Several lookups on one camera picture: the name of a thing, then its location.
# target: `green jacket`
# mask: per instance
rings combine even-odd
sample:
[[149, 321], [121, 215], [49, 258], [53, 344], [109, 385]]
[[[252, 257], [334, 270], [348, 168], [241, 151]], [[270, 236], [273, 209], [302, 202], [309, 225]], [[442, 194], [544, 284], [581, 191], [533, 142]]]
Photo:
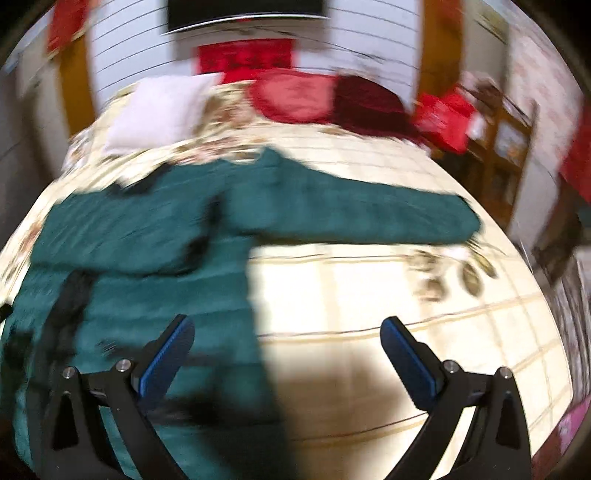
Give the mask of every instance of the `green jacket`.
[[[162, 167], [131, 187], [70, 195], [48, 215], [4, 328], [0, 414], [38, 471], [61, 370], [133, 358], [183, 313], [195, 343], [149, 414], [175, 460], [191, 479], [296, 478], [247, 301], [257, 239], [454, 244], [479, 228], [458, 196], [340, 179], [270, 149], [250, 164]], [[124, 472], [137, 477], [103, 419]]]

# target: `television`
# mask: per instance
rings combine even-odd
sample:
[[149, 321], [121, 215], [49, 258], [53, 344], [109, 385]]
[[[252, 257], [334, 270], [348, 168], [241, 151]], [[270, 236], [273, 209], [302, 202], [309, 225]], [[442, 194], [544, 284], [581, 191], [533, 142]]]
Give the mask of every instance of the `television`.
[[324, 0], [168, 0], [168, 32], [251, 18], [326, 18]]

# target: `red pillow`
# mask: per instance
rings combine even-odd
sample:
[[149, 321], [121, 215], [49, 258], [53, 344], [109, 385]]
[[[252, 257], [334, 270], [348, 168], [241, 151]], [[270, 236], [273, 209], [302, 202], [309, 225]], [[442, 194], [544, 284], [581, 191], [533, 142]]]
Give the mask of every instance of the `red pillow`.
[[336, 77], [272, 69], [249, 92], [255, 109], [275, 122], [327, 124], [332, 117]]

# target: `black strap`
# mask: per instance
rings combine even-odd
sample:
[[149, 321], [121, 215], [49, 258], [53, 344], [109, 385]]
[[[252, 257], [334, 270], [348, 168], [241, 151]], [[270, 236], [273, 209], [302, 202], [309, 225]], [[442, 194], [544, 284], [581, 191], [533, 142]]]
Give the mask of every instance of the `black strap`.
[[74, 339], [97, 277], [95, 273], [80, 270], [68, 275], [35, 345], [26, 409], [31, 459], [38, 473], [41, 472], [41, 422], [49, 403], [50, 385], [76, 354]]
[[13, 325], [5, 332], [7, 334], [0, 364], [0, 414], [12, 423], [17, 407], [17, 392], [27, 383], [25, 369], [33, 349], [33, 332], [17, 330]]
[[2, 323], [4, 320], [6, 320], [10, 316], [11, 313], [12, 313], [12, 305], [10, 305], [9, 303], [4, 303], [0, 307], [0, 323]]
[[195, 239], [187, 246], [185, 253], [185, 262], [191, 268], [197, 268], [199, 263], [207, 254], [222, 221], [222, 195], [215, 196], [208, 204], [205, 211], [205, 231], [206, 235]]
[[163, 163], [152, 173], [143, 179], [129, 185], [128, 187], [122, 187], [118, 183], [112, 183], [105, 190], [109, 193], [109, 195], [121, 197], [146, 195], [150, 193], [150, 191], [154, 188], [154, 185], [156, 185], [156, 182], [166, 175], [171, 170], [171, 168], [173, 168], [173, 166], [170, 163]]

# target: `dark red cushion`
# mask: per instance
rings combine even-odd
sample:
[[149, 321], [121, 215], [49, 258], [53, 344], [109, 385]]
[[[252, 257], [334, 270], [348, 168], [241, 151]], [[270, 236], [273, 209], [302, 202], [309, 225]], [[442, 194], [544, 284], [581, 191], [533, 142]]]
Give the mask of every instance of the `dark red cushion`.
[[337, 79], [333, 123], [360, 135], [420, 137], [398, 95], [359, 76]]

